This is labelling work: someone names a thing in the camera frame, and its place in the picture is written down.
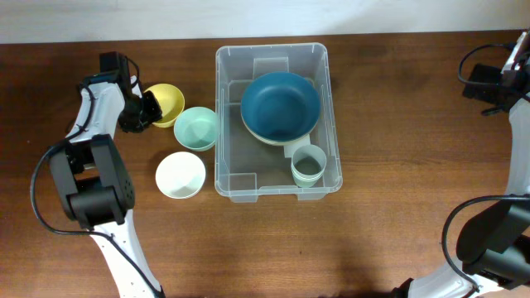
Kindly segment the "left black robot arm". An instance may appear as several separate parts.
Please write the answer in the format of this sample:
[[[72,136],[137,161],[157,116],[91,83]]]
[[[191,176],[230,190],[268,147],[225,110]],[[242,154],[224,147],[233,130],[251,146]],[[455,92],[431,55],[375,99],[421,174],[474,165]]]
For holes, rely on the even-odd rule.
[[[65,215],[91,237],[121,297],[163,297],[133,223],[135,189],[114,144],[117,128],[140,133],[161,120],[154,94],[130,75],[135,62],[116,51],[99,57],[99,73],[83,79],[75,123],[44,155]]]

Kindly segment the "cream plate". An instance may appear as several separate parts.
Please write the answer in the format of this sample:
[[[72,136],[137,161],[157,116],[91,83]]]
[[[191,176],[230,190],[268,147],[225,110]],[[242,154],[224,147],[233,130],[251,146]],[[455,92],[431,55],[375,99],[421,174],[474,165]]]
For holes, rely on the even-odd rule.
[[[244,121],[243,117],[242,117],[242,122],[243,122],[243,125],[247,128],[247,130],[255,137],[257,138],[260,142],[263,142],[263,143],[266,143],[268,145],[271,145],[271,146],[276,146],[276,147],[283,147],[283,146],[287,146],[287,145],[293,145],[297,142],[301,142],[301,141],[305,141],[307,138],[310,137],[310,134],[311,132],[317,127],[317,124],[318,122],[313,126],[313,128],[310,129],[310,131],[301,136],[301,137],[298,137],[298,138],[295,138],[293,140],[290,140],[290,141],[274,141],[274,140],[271,140],[271,139],[267,139],[267,138],[264,138],[264,137],[260,137],[257,133],[253,132],[250,127],[248,126],[248,124]]]

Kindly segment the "grey cup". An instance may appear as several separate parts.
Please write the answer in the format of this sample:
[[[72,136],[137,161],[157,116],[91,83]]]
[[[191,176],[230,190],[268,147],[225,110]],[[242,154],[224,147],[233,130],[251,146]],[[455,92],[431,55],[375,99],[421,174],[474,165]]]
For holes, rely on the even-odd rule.
[[[303,174],[315,174],[325,170],[327,156],[316,145],[306,145],[295,151],[291,158],[291,168],[297,168]]]

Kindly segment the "white small bowl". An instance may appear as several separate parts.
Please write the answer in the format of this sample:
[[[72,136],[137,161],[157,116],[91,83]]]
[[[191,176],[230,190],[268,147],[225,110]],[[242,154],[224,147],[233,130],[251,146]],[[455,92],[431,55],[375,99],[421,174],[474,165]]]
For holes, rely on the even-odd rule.
[[[158,189],[172,199],[189,199],[205,183],[204,162],[195,154],[179,151],[164,158],[158,165],[155,180]]]

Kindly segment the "blue plate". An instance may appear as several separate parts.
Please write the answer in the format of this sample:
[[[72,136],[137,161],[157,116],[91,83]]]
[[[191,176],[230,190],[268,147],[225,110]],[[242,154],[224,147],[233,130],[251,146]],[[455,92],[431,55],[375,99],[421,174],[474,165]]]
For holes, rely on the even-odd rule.
[[[248,130],[271,142],[293,142],[309,134],[320,118],[320,97],[298,74],[273,72],[243,92],[241,117]]]

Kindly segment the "yellow small bowl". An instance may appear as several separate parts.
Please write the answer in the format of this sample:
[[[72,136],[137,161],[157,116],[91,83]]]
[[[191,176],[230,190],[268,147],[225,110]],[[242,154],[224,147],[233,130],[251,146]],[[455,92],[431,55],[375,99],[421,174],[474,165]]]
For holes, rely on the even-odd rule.
[[[153,93],[161,107],[162,118],[153,125],[162,128],[172,127],[185,107],[183,93],[172,84],[154,84],[147,88],[147,91]]]

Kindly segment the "green small bowl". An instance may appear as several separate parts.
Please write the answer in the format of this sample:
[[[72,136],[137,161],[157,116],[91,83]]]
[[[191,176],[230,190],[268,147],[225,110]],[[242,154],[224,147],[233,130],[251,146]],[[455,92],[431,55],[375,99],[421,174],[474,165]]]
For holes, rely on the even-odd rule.
[[[188,108],[182,112],[174,124],[176,140],[192,151],[207,151],[218,138],[218,116],[205,107]]]

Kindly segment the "cream cup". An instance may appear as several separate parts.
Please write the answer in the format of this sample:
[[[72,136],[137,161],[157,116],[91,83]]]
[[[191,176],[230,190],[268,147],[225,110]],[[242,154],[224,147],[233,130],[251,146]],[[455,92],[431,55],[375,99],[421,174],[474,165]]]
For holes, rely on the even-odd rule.
[[[291,169],[291,172],[292,172],[292,175],[293,175],[293,178],[295,180],[300,180],[300,181],[304,181],[304,182],[313,182],[313,181],[318,181],[324,174],[324,171],[321,170],[315,174],[310,174],[310,175],[307,175],[307,174],[303,174],[301,173],[297,168],[293,167]]]

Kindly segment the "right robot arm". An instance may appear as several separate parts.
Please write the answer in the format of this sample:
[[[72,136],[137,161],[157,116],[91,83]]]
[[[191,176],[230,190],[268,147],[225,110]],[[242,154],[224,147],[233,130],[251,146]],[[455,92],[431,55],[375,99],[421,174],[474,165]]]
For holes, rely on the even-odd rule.
[[[479,297],[490,292],[529,285],[529,101],[510,104],[512,153],[504,195],[487,195],[454,208],[442,229],[446,263],[433,273],[409,279],[391,297]],[[460,231],[456,257],[446,238],[452,219],[464,208],[492,201]]]

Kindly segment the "green cup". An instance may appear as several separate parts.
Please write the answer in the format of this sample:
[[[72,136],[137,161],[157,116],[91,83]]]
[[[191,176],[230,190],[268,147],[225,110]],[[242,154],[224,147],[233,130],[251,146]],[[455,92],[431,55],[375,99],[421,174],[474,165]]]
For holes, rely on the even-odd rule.
[[[293,180],[295,181],[295,184],[301,188],[311,188],[313,185],[317,183],[319,179],[320,179],[319,176],[310,177],[310,178],[299,177],[295,175],[293,176]]]

